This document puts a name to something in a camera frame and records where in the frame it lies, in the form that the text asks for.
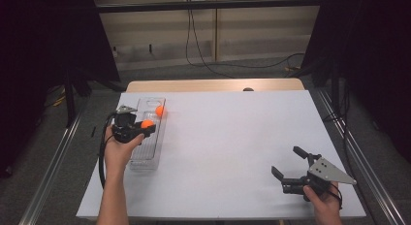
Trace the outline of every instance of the forearm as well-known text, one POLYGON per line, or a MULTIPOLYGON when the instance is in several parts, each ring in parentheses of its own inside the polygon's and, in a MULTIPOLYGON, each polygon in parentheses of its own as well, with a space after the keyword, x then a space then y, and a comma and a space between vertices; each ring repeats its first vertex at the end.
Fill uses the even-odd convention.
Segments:
POLYGON ((107 175, 97 224, 129 224, 123 174, 107 175))

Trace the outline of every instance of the human hand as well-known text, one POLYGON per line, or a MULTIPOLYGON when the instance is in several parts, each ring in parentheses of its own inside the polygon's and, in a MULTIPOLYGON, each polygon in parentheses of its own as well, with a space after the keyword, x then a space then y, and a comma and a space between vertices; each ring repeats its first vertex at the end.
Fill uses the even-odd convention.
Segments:
MULTIPOLYGON (((330 186, 330 191, 338 195, 338 182, 332 182, 330 186)), ((315 220, 318 225, 341 225, 341 218, 339 216, 339 202, 338 200, 331 196, 329 193, 325 192, 320 197, 312 190, 308 185, 303 188, 305 195, 310 200, 314 206, 315 220)))
POLYGON ((135 139, 127 144, 120 143, 112 136, 111 126, 106 129, 106 175, 107 177, 122 176, 133 149, 142 143, 144 134, 139 134, 135 139))

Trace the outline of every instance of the black panel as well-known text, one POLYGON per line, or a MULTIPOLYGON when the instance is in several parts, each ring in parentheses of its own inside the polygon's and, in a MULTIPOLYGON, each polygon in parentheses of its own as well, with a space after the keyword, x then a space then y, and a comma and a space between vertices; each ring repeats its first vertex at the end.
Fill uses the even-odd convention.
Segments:
POLYGON ((0 171, 24 147, 43 112, 47 90, 64 82, 65 69, 74 85, 95 80, 93 75, 119 80, 99 15, 58 10, 75 5, 95 6, 93 0, 0 0, 0 171))
POLYGON ((339 75, 411 162, 410 8, 411 0, 321 6, 302 68, 320 61, 312 76, 321 85, 337 63, 339 75))

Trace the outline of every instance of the human arm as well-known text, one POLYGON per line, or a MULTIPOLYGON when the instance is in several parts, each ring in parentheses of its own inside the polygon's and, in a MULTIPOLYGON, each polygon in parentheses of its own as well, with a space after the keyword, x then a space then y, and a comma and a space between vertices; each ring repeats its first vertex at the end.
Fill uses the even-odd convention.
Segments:
MULTIPOLYGON (((330 191, 337 195, 338 183, 332 182, 332 184, 335 187, 331 185, 330 191)), ((339 202, 335 197, 331 196, 327 192, 318 197, 308 185, 305 185, 303 190, 307 198, 314 206, 315 220, 318 225, 342 225, 341 218, 339 216, 339 202)))
POLYGON ((127 144, 122 144, 112 136, 109 126, 106 130, 106 139, 106 183, 97 224, 129 224, 123 184, 124 170, 133 149, 144 139, 144 134, 138 135, 127 144))

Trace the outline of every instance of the orange object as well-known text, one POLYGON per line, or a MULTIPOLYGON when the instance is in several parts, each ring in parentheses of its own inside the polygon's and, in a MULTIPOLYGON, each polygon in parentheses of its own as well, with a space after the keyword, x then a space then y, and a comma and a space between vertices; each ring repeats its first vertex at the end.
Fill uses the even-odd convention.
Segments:
POLYGON ((152 121, 152 120, 144 120, 143 122, 142 122, 142 129, 145 129, 145 128, 147 128, 148 126, 152 126, 152 125, 154 125, 154 122, 152 121))
POLYGON ((161 116, 161 115, 163 115, 163 110, 164 110, 164 107, 163 107, 163 106, 158 106, 158 107, 155 109, 155 113, 156 113, 158 116, 161 116))

